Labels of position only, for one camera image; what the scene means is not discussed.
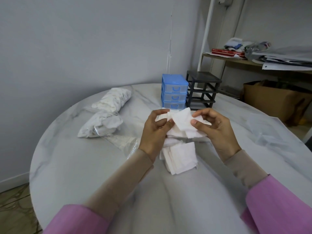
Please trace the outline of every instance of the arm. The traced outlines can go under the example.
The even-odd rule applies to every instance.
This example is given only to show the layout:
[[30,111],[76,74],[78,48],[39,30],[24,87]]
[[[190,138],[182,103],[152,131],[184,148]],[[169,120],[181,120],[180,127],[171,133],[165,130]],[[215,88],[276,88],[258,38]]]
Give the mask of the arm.
[[52,219],[45,234],[105,233],[110,221],[136,185],[153,169],[166,133],[174,122],[156,116],[169,110],[155,110],[143,129],[139,149],[108,178],[83,205],[65,205]]
[[210,138],[220,159],[249,188],[241,218],[257,233],[312,233],[312,209],[242,150],[228,118],[212,109],[198,110],[211,126],[192,120]]

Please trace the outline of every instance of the white baseboard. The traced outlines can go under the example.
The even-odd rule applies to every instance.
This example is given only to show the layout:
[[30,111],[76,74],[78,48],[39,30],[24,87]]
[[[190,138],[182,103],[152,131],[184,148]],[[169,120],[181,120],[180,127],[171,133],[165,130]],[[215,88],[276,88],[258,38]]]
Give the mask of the white baseboard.
[[0,193],[29,182],[29,172],[0,181]]

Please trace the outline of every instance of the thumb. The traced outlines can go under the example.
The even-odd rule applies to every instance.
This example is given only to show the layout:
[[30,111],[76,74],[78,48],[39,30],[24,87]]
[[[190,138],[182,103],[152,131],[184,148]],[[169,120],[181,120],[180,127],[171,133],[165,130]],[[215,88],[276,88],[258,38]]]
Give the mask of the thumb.
[[170,119],[166,122],[166,124],[160,129],[163,131],[164,134],[167,134],[168,131],[174,126],[174,120]]
[[208,125],[201,123],[195,119],[191,120],[191,125],[194,126],[197,130],[204,132],[209,139],[213,138],[215,129],[210,128]]

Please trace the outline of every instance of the cardboard box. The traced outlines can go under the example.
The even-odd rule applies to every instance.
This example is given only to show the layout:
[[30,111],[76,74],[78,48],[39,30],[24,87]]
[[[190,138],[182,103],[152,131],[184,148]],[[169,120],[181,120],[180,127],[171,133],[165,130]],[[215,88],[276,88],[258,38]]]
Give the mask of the cardboard box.
[[312,91],[274,81],[253,81],[244,84],[242,101],[295,126],[312,101]]

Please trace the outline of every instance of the fingernail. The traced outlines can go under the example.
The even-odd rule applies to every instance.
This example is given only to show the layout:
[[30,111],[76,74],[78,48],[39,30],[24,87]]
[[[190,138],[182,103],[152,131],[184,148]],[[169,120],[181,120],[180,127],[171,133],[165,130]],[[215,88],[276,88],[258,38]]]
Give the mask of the fingernail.
[[192,119],[192,120],[191,120],[191,125],[192,125],[192,126],[195,126],[196,123],[197,123],[197,120],[195,120],[195,119]]

